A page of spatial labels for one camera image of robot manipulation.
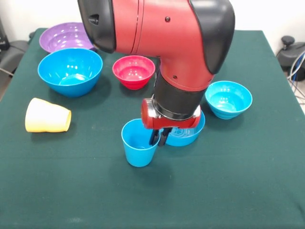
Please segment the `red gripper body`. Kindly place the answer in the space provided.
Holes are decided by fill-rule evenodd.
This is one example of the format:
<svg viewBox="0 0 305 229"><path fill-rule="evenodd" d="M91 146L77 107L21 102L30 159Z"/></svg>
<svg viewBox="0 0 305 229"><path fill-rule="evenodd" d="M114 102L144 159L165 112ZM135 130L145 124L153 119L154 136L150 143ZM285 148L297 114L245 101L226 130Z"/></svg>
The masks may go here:
<svg viewBox="0 0 305 229"><path fill-rule="evenodd" d="M141 119L147 129L163 129L178 127L182 129L195 128L201 119L201 108L198 106L191 118L186 120L172 120L161 115L153 106L152 99L143 99L141 105Z"/></svg>

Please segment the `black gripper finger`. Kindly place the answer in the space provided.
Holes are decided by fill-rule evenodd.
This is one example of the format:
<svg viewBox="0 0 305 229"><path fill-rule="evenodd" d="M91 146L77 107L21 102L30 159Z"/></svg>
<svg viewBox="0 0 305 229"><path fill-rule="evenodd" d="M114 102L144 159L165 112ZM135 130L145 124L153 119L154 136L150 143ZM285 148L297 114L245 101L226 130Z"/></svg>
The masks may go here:
<svg viewBox="0 0 305 229"><path fill-rule="evenodd" d="M155 129L152 131L150 140L149 140L149 145L154 146L154 145L158 145L159 141L160 141L160 130L159 129Z"/></svg>
<svg viewBox="0 0 305 229"><path fill-rule="evenodd" d="M159 141L159 146L164 146L166 143L166 140L168 138L168 135L172 131L171 127L163 128L161 133L160 133L160 141Z"/></svg>

